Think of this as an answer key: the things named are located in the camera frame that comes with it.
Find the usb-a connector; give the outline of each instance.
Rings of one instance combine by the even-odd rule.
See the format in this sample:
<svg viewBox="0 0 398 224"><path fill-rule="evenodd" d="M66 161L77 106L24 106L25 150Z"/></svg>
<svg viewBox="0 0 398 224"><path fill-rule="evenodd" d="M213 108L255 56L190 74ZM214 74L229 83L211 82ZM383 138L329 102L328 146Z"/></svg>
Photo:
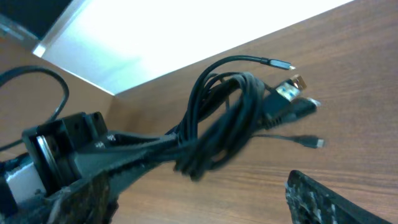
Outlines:
<svg viewBox="0 0 398 224"><path fill-rule="evenodd" d="M265 118L274 119L281 115L289 108L290 102L296 99L305 88L303 78L300 75L295 75L271 90L270 95L266 96L263 101Z"/></svg>

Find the white panel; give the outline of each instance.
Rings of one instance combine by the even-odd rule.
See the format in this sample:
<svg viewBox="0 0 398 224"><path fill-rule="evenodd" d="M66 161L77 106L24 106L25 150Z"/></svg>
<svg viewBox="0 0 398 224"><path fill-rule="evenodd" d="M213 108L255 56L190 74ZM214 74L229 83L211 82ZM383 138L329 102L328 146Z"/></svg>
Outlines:
<svg viewBox="0 0 398 224"><path fill-rule="evenodd" d="M116 94L349 1L92 0L43 58Z"/></svg>

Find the wood grain surface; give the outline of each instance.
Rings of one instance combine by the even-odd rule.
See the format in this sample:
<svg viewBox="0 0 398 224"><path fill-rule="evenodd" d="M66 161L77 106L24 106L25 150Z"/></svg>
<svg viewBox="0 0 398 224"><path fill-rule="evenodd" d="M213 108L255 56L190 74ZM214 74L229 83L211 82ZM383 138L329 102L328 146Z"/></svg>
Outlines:
<svg viewBox="0 0 398 224"><path fill-rule="evenodd" d="M249 71L271 85L301 74L308 86L304 96L322 107L272 133L316 134L326 139L326 147L256 138L237 159L199 183L165 164L120 196L114 222L291 223L284 182L297 169L398 223L398 1L354 1L172 72L118 95L108 119L119 120L115 128L163 134L182 119L199 74L216 60L238 54L278 58L297 67L286 72L234 62L217 71Z"/></svg>

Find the cable connector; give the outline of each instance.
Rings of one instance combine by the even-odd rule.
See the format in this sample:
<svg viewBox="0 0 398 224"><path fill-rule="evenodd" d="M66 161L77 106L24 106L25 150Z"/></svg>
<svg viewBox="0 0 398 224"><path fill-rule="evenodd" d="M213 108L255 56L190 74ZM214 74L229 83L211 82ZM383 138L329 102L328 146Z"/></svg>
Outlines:
<svg viewBox="0 0 398 224"><path fill-rule="evenodd" d="M289 106L287 112L281 116L282 123L295 122L317 111L321 103L312 98L296 98Z"/></svg>
<svg viewBox="0 0 398 224"><path fill-rule="evenodd" d="M264 64L269 65L269 66L274 67L274 68L283 69L283 70L293 70L293 69L295 69L295 67L293 67L290 62L284 62L284 61L277 60L277 59L269 59Z"/></svg>
<svg viewBox="0 0 398 224"><path fill-rule="evenodd" d="M320 139L314 135L291 136L291 138L294 142L313 149L318 149L325 145L324 139Z"/></svg>
<svg viewBox="0 0 398 224"><path fill-rule="evenodd" d="M289 108L291 102L294 101L306 87L300 75L295 75L282 82L279 86L270 91L270 95L264 98L264 117L271 120L283 114L283 112Z"/></svg>

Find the black cord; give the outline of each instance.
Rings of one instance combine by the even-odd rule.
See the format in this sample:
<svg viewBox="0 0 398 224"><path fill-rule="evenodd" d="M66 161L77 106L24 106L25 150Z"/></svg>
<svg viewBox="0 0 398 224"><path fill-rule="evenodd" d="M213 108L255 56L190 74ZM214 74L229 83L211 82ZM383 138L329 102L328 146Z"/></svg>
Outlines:
<svg viewBox="0 0 398 224"><path fill-rule="evenodd" d="M54 71L51 71L47 68L40 67L40 66L32 66L32 65L21 66L21 67L17 67L17 68L8 70L8 71L4 72L3 74L0 74L0 87L2 87L4 84L6 84L8 81L12 80L13 78L19 77L21 75L25 75L26 73L32 73L32 72L41 72L46 75L49 75L49 76L53 77L54 79L56 79L56 81L58 81L62 87L62 90L63 90L62 101L59 104L59 106L55 109L54 113L50 116L50 118L48 120L46 120L46 122L54 121L57 118L57 116L61 113L63 107L65 106L65 104L67 103L68 98L69 98L68 85L59 74L57 74ZM14 147L20 143L22 143L21 139L16 140L16 141L14 141L10 144L7 144L5 146L1 146L0 152L5 151L11 147Z"/></svg>
<svg viewBox="0 0 398 224"><path fill-rule="evenodd" d="M282 63L281 66L273 63L278 60L245 55L227 57L210 65L196 81L182 121L167 132L178 134L180 146L156 156L151 155L151 159L158 162L176 160L176 171L189 175L192 180L199 180L206 170L218 169L230 161L255 131L267 128L260 121L264 93L266 90L271 91L271 87L248 72L211 73L225 63L238 60L285 70L290 67L289 63ZM229 105L229 95L238 89L241 90L241 96L235 104ZM226 113L198 138L198 123L223 103L226 103Z"/></svg>
<svg viewBox="0 0 398 224"><path fill-rule="evenodd" d="M323 147L325 141L323 139L318 138L314 135L303 135L303 136L281 136L278 134L254 134L254 137L261 137L261 138L275 138L275 139L283 139L288 141L293 141L299 143L305 147L310 147L313 149L317 149L319 147Z"/></svg>

